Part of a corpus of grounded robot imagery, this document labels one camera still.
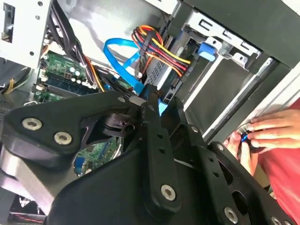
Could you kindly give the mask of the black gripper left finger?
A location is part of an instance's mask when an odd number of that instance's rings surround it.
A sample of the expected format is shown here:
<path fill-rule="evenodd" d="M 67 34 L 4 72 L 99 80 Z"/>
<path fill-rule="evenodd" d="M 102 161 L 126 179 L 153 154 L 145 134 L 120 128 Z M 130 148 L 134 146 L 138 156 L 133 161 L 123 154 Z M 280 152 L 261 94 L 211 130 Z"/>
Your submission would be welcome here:
<path fill-rule="evenodd" d="M 167 132 L 151 85 L 138 98 L 109 91 L 17 108 L 3 120 L 2 170 L 50 212 L 58 194 L 81 178 L 73 171 L 80 150 L 115 136 L 127 153 L 146 131 Z"/>

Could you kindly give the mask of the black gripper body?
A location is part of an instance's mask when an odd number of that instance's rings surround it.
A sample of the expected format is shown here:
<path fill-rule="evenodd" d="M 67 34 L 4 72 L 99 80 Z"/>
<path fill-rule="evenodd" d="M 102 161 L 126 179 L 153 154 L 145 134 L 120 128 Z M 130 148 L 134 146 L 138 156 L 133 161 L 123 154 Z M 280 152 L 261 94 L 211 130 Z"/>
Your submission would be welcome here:
<path fill-rule="evenodd" d="M 173 225 L 183 204 L 166 131 L 146 131 L 136 146 L 67 185 L 48 225 Z"/>

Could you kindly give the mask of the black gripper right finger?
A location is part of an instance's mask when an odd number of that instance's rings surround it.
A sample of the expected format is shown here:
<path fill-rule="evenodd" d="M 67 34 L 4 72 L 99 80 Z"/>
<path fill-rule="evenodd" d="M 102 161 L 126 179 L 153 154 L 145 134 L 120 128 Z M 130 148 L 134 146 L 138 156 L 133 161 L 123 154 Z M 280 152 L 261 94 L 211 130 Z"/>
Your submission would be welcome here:
<path fill-rule="evenodd" d="M 188 124 L 183 104 L 172 101 L 172 145 L 182 208 L 174 225 L 292 225 L 278 203 L 218 142 L 206 144 Z"/>

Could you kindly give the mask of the person's left hand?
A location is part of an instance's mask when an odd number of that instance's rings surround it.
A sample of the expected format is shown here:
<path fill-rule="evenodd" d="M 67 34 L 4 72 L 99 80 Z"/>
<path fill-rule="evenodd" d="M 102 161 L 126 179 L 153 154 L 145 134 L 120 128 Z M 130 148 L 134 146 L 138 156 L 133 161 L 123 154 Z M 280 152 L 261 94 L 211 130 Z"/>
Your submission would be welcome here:
<path fill-rule="evenodd" d="M 241 163 L 241 165 L 253 176 L 258 164 L 258 154 L 250 153 L 249 145 L 241 142 L 241 136 L 233 132 L 223 145 Z"/>

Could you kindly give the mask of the person's right hand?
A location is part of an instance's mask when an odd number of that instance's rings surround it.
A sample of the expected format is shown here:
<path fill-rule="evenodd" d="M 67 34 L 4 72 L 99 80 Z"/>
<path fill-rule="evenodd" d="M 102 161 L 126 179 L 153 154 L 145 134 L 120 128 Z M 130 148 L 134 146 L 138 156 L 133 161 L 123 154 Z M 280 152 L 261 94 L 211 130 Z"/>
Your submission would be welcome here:
<path fill-rule="evenodd" d="M 300 147 L 300 111 L 289 109 L 252 119 L 247 135 L 254 147 L 268 149 Z"/>

